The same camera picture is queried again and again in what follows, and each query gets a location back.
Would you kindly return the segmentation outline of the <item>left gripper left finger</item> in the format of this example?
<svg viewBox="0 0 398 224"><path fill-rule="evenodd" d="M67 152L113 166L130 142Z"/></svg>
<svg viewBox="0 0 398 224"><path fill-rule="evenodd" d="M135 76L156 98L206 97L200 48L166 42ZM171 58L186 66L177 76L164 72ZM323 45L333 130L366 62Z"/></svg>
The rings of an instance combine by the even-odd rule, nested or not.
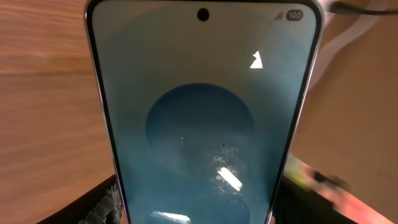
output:
<svg viewBox="0 0 398 224"><path fill-rule="evenodd" d="M123 212L117 178L112 175L39 224L118 224L124 223Z"/></svg>

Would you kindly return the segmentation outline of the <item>Galaxy S25 smartphone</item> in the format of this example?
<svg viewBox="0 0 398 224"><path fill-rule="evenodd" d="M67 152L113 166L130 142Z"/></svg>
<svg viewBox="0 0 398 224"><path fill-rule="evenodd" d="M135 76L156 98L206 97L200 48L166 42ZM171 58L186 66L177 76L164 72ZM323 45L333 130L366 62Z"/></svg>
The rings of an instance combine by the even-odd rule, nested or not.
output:
<svg viewBox="0 0 398 224"><path fill-rule="evenodd" d="M88 1L129 223L269 223L323 27L317 1Z"/></svg>

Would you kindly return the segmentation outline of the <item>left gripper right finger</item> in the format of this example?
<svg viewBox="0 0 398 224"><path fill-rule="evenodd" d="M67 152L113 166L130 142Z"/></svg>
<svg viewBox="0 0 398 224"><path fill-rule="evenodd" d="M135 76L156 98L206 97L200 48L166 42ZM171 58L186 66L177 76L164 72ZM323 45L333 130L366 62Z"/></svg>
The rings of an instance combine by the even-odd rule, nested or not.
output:
<svg viewBox="0 0 398 224"><path fill-rule="evenodd" d="M283 177L273 206L275 224L356 224L314 190Z"/></svg>

